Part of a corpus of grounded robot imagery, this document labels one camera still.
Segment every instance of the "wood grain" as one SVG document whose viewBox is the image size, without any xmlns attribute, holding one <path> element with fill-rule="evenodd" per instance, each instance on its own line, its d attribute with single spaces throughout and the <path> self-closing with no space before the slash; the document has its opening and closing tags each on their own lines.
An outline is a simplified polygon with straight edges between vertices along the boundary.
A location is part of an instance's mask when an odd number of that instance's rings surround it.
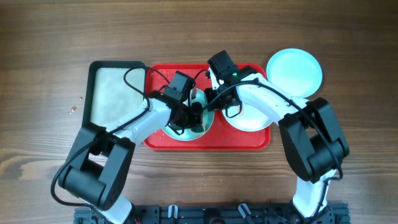
<svg viewBox="0 0 398 224">
<path fill-rule="evenodd" d="M 353 223 L 398 223 L 398 2 L 13 2 L 30 4 L 0 5 L 0 223 L 71 223 L 49 186 L 80 128 L 92 61 L 203 63 L 225 49 L 265 66 L 290 47 L 321 63 L 312 98 L 333 105 L 351 147 L 328 198 L 349 203 Z M 137 205 L 288 202 L 295 178 L 272 126 L 261 152 L 139 146 L 124 194 Z"/>
</svg>

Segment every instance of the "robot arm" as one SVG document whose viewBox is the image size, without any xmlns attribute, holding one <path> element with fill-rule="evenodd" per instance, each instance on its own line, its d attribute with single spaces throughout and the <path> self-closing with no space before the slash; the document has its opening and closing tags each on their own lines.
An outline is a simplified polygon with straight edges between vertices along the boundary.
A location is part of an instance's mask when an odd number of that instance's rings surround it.
<svg viewBox="0 0 398 224">
<path fill-rule="evenodd" d="M 325 208 L 328 185 L 324 188 L 324 181 L 333 177 L 336 163 L 320 135 L 326 138 L 339 166 L 349 154 L 348 144 L 329 103 L 322 98 L 308 101 L 290 96 L 270 84 L 255 69 L 245 67 L 239 70 L 225 51 L 214 55 L 208 63 L 208 77 L 213 85 L 206 90 L 210 98 L 208 101 L 228 87 L 237 85 L 236 90 L 228 96 L 219 97 L 215 105 L 209 107 L 210 110 L 228 108 L 229 105 L 237 105 L 238 101 L 239 105 L 245 103 L 255 107 L 278 124 L 286 159 L 298 176 L 293 197 L 295 208 L 304 218 L 316 213 L 320 200 L 322 204 L 319 210 Z M 285 100 L 267 86 L 283 95 Z M 322 133 L 309 137 L 306 129 L 314 127 L 311 127 L 307 118 L 313 119 Z"/>
<path fill-rule="evenodd" d="M 159 91 L 150 93 L 148 101 L 144 100 L 141 107 L 131 114 L 103 127 L 93 123 L 82 127 L 68 158 L 80 151 L 84 145 L 94 142 L 95 139 L 136 118 L 147 109 L 149 102 L 149 110 L 141 117 L 110 137 L 98 141 L 72 160 L 61 172 L 58 179 L 59 186 L 93 205 L 111 223 L 129 223 L 127 218 L 130 217 L 132 205 L 121 195 L 121 191 L 126 182 L 134 148 L 153 132 L 169 123 L 177 127 L 199 125 L 196 124 L 201 121 L 196 119 L 199 115 L 193 115 L 192 109 L 188 110 L 183 103 L 191 97 L 193 84 L 193 78 L 177 72 L 163 93 Z M 107 156 L 108 160 L 104 166 L 101 166 L 90 160 L 89 154 L 96 156 L 102 154 Z"/>
</svg>

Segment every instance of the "cable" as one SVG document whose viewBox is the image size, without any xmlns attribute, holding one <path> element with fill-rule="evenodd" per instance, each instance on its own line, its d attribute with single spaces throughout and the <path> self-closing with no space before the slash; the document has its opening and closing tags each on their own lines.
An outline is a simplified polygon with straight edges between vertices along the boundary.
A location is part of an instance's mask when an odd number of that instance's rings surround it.
<svg viewBox="0 0 398 224">
<path fill-rule="evenodd" d="M 162 91 L 164 88 L 166 88 L 168 85 L 163 85 L 158 91 Z"/>
<path fill-rule="evenodd" d="M 170 124 L 167 125 L 176 135 L 180 136 L 185 132 L 185 127 L 182 126 L 181 133 L 179 133 L 175 128 L 172 128 Z"/>
<path fill-rule="evenodd" d="M 329 181 L 330 181 L 330 180 L 327 180 L 327 179 L 325 179 L 323 181 L 324 183 L 323 183 L 323 188 L 322 188 L 322 193 L 321 193 L 320 200 L 318 202 L 318 205 L 317 205 L 313 215 L 310 218 L 307 219 L 307 223 L 312 223 L 314 221 L 313 219 L 318 216 L 319 210 L 321 209 L 321 206 L 323 204 L 323 200 L 325 199 L 325 196 L 326 196 L 326 189 L 327 189 L 327 187 L 329 185 Z"/>
<path fill-rule="evenodd" d="M 198 76 L 199 76 L 202 72 L 207 72 L 207 69 L 202 69 L 202 70 L 200 70 L 200 71 L 195 75 L 195 77 L 194 77 L 193 79 L 196 80 L 196 79 L 198 78 Z"/>
<path fill-rule="evenodd" d="M 154 69 L 154 68 L 152 68 L 152 67 L 148 67 L 148 66 L 143 66 L 143 67 L 139 67 L 139 68 L 143 68 L 144 70 L 152 70 L 152 71 L 158 73 L 161 77 L 164 78 L 164 80 L 166 80 L 166 82 L 167 82 L 168 84 L 170 84 L 170 81 L 169 81 L 169 80 L 166 78 L 166 76 L 164 76 L 160 71 L 158 71 L 158 70 L 156 70 L 156 69 Z"/>
<path fill-rule="evenodd" d="M 223 96 L 225 93 L 228 92 L 228 90 L 240 86 L 240 85 L 247 85 L 247 84 L 252 84 L 255 85 L 256 83 L 254 83 L 253 81 L 242 81 L 241 83 L 237 83 L 234 85 L 231 85 L 230 87 L 228 87 L 227 89 L 225 89 L 224 91 L 222 91 L 221 93 L 219 93 L 219 95 L 217 95 L 216 97 L 214 97 L 205 107 L 203 107 L 200 111 L 200 113 L 204 112 L 209 106 L 215 104 L 217 102 L 217 100 L 219 100 L 221 98 L 221 96 Z"/>
<path fill-rule="evenodd" d="M 239 100 L 239 111 L 238 111 L 235 115 L 233 115 L 233 116 L 228 116 L 228 109 L 229 109 L 229 108 L 230 108 L 229 106 L 227 106 L 227 107 L 225 108 L 225 116 L 226 116 L 227 118 L 234 118 L 234 117 L 236 117 L 237 115 L 239 115 L 239 114 L 242 112 L 242 108 L 243 108 L 242 101 Z"/>
<path fill-rule="evenodd" d="M 72 202 L 66 202 L 66 201 L 61 200 L 61 199 L 57 196 L 57 194 L 55 193 L 55 184 L 57 183 L 57 180 L 59 179 L 61 173 L 69 166 L 69 164 L 70 164 L 74 159 L 76 159 L 76 157 L 78 157 L 78 156 L 79 156 L 81 153 L 83 153 L 86 149 L 88 149 L 88 148 L 90 148 L 90 147 L 93 147 L 95 144 L 99 143 L 100 141 L 102 141 L 102 140 L 104 140 L 104 139 L 106 139 L 106 138 L 111 137 L 114 133 L 116 133 L 116 132 L 118 132 L 118 131 L 124 129 L 126 126 L 128 126 L 129 124 L 135 122 L 137 119 L 139 119 L 139 118 L 142 117 L 146 112 L 149 111 L 150 101 L 149 101 L 148 97 L 147 97 L 143 92 L 141 92 L 140 90 L 138 90 L 136 87 L 132 86 L 132 85 L 126 80 L 127 74 L 128 74 L 131 70 L 133 70 L 133 69 L 136 69 L 136 68 L 130 68 L 129 70 L 127 70 L 127 71 L 125 72 L 125 74 L 124 74 L 124 76 L 123 76 L 123 80 L 124 80 L 124 82 L 125 82 L 129 87 L 131 87 L 133 90 L 136 90 L 138 93 L 140 93 L 140 94 L 145 98 L 145 100 L 146 100 L 146 102 L 147 102 L 146 108 L 144 109 L 144 111 L 143 111 L 142 113 L 140 113 L 139 115 L 137 115 L 135 118 L 133 118 L 133 119 L 129 120 L 128 122 L 126 122 L 126 123 L 120 125 L 118 128 L 116 128 L 116 129 L 110 131 L 109 133 L 104 134 L 104 135 L 101 136 L 100 138 L 96 138 L 96 139 L 92 140 L 91 142 L 87 143 L 85 146 L 83 146 L 82 148 L 80 148 L 79 150 L 77 150 L 75 153 L 73 153 L 73 154 L 65 161 L 65 163 L 59 168 L 59 170 L 57 171 L 57 173 L 54 175 L 54 178 L 52 179 L 51 187 L 50 187 L 51 196 L 52 196 L 52 197 L 54 198 L 54 200 L 57 201 L 58 203 L 60 203 L 60 204 L 62 204 L 62 205 L 66 205 L 66 206 L 88 207 L 88 208 L 91 208 L 91 209 L 93 209 L 93 210 L 96 210 L 95 207 L 94 207 L 93 205 L 88 204 L 88 203 L 72 203 Z"/>
</svg>

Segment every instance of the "black cable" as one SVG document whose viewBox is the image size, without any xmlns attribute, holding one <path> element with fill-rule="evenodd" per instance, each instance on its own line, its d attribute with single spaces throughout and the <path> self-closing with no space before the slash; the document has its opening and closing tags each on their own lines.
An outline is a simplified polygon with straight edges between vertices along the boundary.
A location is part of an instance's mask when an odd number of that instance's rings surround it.
<svg viewBox="0 0 398 224">
<path fill-rule="evenodd" d="M 214 97 L 205 107 L 203 107 L 201 109 L 201 113 L 204 112 L 209 106 L 215 104 L 217 102 L 217 100 L 219 100 L 221 98 L 221 96 L 223 96 L 225 93 L 228 92 L 228 90 L 240 86 L 240 85 L 247 85 L 247 84 L 252 84 L 255 85 L 256 83 L 254 83 L 253 81 L 242 81 L 241 83 L 237 83 L 234 85 L 231 85 L 230 87 L 228 87 L 227 89 L 225 89 L 224 91 L 222 91 L 221 93 L 219 93 L 219 95 L 217 95 L 216 97 Z"/>
<path fill-rule="evenodd" d="M 162 91 L 164 88 L 166 88 L 168 85 L 163 85 L 158 91 Z"/>
<path fill-rule="evenodd" d="M 62 205 L 66 205 L 66 206 L 74 206 L 74 207 L 88 207 L 91 208 L 93 210 L 96 210 L 95 207 L 91 204 L 88 203 L 72 203 L 72 202 L 66 202 L 61 200 L 57 194 L 55 193 L 55 185 L 57 183 L 57 180 L 59 179 L 61 173 L 69 166 L 69 164 L 76 159 L 76 157 L 78 157 L 81 153 L 83 153 L 86 149 L 93 147 L 95 144 L 99 143 L 100 141 L 111 137 L 114 133 L 124 129 L 126 126 L 128 126 L 129 124 L 135 122 L 137 119 L 139 119 L 140 117 L 142 117 L 146 112 L 149 111 L 149 106 L 150 106 L 150 101 L 148 99 L 148 97 L 141 92 L 140 90 L 138 90 L 136 87 L 132 86 L 130 83 L 128 83 L 128 81 L 126 80 L 127 74 L 136 68 L 130 68 L 129 70 L 127 70 L 123 76 L 123 80 L 124 82 L 131 87 L 133 90 L 136 90 L 138 93 L 140 93 L 146 100 L 147 102 L 147 106 L 144 109 L 144 111 L 142 113 L 140 113 L 139 115 L 137 115 L 135 118 L 129 120 L 128 122 L 120 125 L 118 128 L 110 131 L 109 133 L 104 134 L 103 136 L 101 136 L 100 138 L 96 138 L 94 140 L 92 140 L 91 142 L 89 142 L 88 144 L 86 144 L 85 146 L 83 146 L 82 148 L 80 148 L 79 150 L 77 150 L 75 153 L 73 153 L 66 161 L 65 163 L 59 168 L 59 170 L 57 171 L 57 173 L 54 175 L 54 178 L 52 179 L 51 182 L 51 187 L 50 187 L 50 193 L 51 196 L 54 198 L 55 201 L 57 201 L 58 203 L 62 204 Z"/>
<path fill-rule="evenodd" d="M 184 126 L 182 126 L 181 133 L 179 133 L 176 129 L 172 128 L 170 123 L 167 126 L 178 136 L 182 135 L 184 133 L 184 131 L 185 131 L 185 127 Z"/>
<path fill-rule="evenodd" d="M 170 84 L 170 81 L 169 81 L 169 80 L 166 78 L 166 76 L 164 76 L 160 71 L 158 71 L 158 70 L 156 70 L 156 69 L 154 69 L 154 68 L 152 68 L 152 67 L 148 67 L 148 66 L 139 67 L 139 68 L 143 68 L 144 70 L 152 70 L 152 71 L 158 73 L 161 77 L 164 78 L 164 80 L 165 80 L 168 84 Z"/>
<path fill-rule="evenodd" d="M 234 117 L 236 117 L 237 115 L 239 115 L 239 114 L 242 112 L 242 108 L 243 108 L 242 101 L 239 101 L 239 111 L 238 111 L 235 115 L 233 115 L 233 116 L 228 116 L 228 109 L 229 109 L 229 108 L 230 108 L 229 106 L 227 106 L 227 107 L 225 108 L 225 116 L 226 116 L 227 118 L 234 118 Z"/>
<path fill-rule="evenodd" d="M 200 70 L 200 71 L 195 75 L 195 77 L 194 77 L 193 79 L 196 80 L 196 79 L 198 78 L 198 76 L 199 76 L 202 72 L 207 72 L 207 69 L 202 69 L 202 70 Z"/>
<path fill-rule="evenodd" d="M 323 188 L 322 188 L 322 193 L 321 193 L 321 197 L 320 197 L 320 201 L 318 202 L 317 208 L 315 209 L 313 215 L 307 219 L 307 223 L 312 223 L 314 221 L 314 219 L 318 216 L 319 210 L 321 209 L 321 206 L 323 204 L 323 200 L 325 199 L 326 196 L 326 189 L 329 185 L 329 180 L 325 179 L 323 182 Z"/>
</svg>

